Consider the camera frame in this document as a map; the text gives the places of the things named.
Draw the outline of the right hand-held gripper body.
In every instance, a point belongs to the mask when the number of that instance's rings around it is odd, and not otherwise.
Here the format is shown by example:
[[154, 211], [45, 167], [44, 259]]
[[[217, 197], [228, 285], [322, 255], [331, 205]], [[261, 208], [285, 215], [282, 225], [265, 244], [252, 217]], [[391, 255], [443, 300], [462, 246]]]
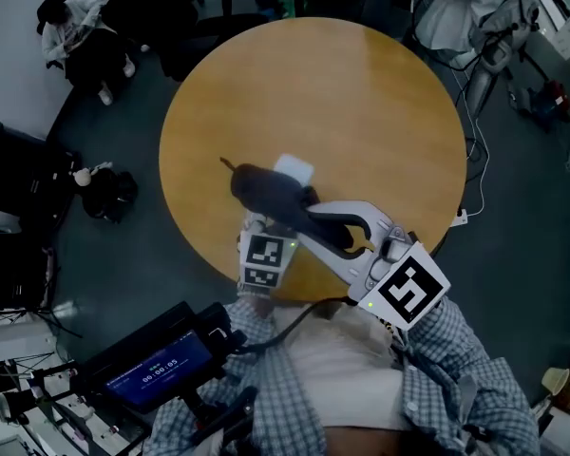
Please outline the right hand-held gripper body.
[[408, 331], [436, 307], [451, 284], [422, 242], [398, 225], [365, 234], [369, 257], [348, 289], [356, 306]]

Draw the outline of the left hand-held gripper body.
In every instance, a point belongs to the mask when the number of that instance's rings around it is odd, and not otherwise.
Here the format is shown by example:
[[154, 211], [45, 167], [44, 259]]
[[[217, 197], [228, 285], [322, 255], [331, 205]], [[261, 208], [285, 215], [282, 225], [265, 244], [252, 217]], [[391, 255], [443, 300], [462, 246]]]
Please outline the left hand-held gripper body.
[[246, 214], [237, 237], [241, 291], [279, 288], [298, 247], [297, 233], [261, 214]]

